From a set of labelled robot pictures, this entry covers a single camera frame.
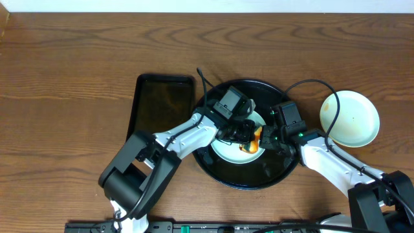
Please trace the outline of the orange green scrubbing sponge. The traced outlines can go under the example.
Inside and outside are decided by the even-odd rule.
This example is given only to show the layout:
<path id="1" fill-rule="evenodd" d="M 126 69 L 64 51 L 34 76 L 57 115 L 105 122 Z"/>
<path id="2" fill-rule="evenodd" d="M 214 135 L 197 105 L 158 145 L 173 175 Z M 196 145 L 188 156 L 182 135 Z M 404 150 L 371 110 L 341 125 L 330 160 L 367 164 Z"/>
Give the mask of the orange green scrubbing sponge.
<path id="1" fill-rule="evenodd" d="M 261 136 L 261 132 L 263 130 L 262 126 L 259 126 L 254 131 L 254 137 L 253 140 L 251 140 L 248 144 L 241 144 L 239 146 L 239 149 L 245 153 L 254 154 L 259 149 L 259 139 Z"/>

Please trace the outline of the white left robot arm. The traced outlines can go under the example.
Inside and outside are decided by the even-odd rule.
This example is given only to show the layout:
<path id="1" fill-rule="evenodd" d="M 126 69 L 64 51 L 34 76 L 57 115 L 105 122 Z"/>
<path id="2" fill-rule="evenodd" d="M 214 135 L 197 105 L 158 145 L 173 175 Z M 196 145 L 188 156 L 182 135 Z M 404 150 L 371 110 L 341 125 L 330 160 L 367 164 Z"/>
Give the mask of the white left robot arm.
<path id="1" fill-rule="evenodd" d="M 231 126 L 253 113 L 231 111 L 220 114 L 199 107 L 189 120 L 160 133 L 134 132 L 120 148 L 98 179 L 114 208 L 111 220 L 116 232 L 145 232 L 147 214 L 160 199 L 182 159 L 209 146 Z"/>

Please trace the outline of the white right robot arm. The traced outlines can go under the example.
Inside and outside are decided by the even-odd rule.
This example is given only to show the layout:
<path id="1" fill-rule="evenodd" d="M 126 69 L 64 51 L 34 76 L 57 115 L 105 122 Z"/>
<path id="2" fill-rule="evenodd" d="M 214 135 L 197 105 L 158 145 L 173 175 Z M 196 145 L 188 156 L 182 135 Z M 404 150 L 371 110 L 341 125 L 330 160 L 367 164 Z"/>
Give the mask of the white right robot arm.
<path id="1" fill-rule="evenodd" d="M 412 232 L 413 184 L 402 171 L 372 168 L 318 130 L 261 127 L 259 145 L 300 161 L 318 172 L 348 199 L 350 214 L 319 220 L 320 232 Z"/>

